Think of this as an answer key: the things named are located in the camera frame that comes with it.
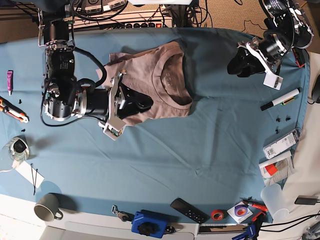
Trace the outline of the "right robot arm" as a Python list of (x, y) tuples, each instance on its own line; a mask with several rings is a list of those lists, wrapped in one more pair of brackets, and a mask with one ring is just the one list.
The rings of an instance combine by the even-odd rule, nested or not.
[[(45, 1), (45, 10), (38, 10), (38, 45), (44, 48), (44, 92), (41, 100), (41, 114), (46, 114), (66, 126), (70, 117), (96, 119), (104, 125), (112, 119), (148, 111), (153, 100), (150, 96), (135, 91), (122, 82), (125, 71), (121, 70), (111, 79), (111, 86), (101, 89), (107, 79), (107, 71), (90, 52), (76, 47), (74, 36), (75, 18), (83, 21), (104, 22), (110, 17), (101, 0)], [(101, 70), (99, 81), (75, 77), (75, 53), (88, 57)]]

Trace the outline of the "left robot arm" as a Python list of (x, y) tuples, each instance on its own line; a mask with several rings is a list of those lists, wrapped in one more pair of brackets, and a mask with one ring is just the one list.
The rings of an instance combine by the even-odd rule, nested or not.
[(266, 15), (263, 37), (239, 42), (237, 54), (227, 72), (239, 78), (270, 71), (279, 75), (285, 56), (293, 49), (305, 49), (314, 37), (310, 22), (296, 0), (260, 0)]

